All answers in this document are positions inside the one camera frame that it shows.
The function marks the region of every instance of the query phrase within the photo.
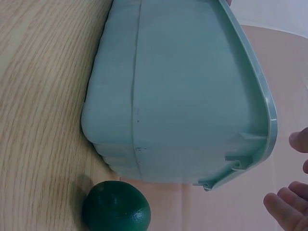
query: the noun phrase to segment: pink surface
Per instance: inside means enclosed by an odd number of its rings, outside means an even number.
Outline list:
[[[280,231],[262,201],[298,180],[308,183],[302,164],[308,158],[292,150],[288,136],[308,126],[308,39],[244,26],[273,95],[279,134],[271,157],[222,187],[205,192],[191,185],[124,180],[148,199],[149,231]]]

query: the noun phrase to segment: green ball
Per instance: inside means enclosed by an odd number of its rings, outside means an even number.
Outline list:
[[[90,190],[82,218],[90,231],[146,231],[151,210],[143,194],[132,185],[104,181]]]

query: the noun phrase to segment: plastic container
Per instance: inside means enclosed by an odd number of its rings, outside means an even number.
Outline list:
[[[225,0],[114,0],[81,118],[118,175],[211,190],[264,161],[277,115]]]

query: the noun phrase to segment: finger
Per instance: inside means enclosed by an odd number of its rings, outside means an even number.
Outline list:
[[[284,187],[280,189],[277,195],[288,205],[295,208],[298,212],[305,215],[308,211],[308,202],[291,191],[289,188]]]
[[[227,2],[227,4],[228,4],[229,6],[231,6],[232,0],[226,0],[226,2]]]
[[[303,171],[304,171],[306,174],[308,174],[308,160],[306,160],[306,161],[304,162]]]
[[[301,153],[308,153],[308,128],[301,132],[292,133],[289,137],[289,143],[295,150]]]
[[[294,181],[289,185],[289,189],[304,200],[308,201],[308,184]]]
[[[269,193],[263,201],[268,212],[278,221],[286,231],[292,231],[304,217],[296,209],[288,205],[283,199],[274,193]]]

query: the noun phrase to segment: wood grain surface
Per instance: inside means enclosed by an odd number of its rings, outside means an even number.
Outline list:
[[[0,0],[0,231],[84,230],[82,198],[117,179],[79,120],[111,0]]]

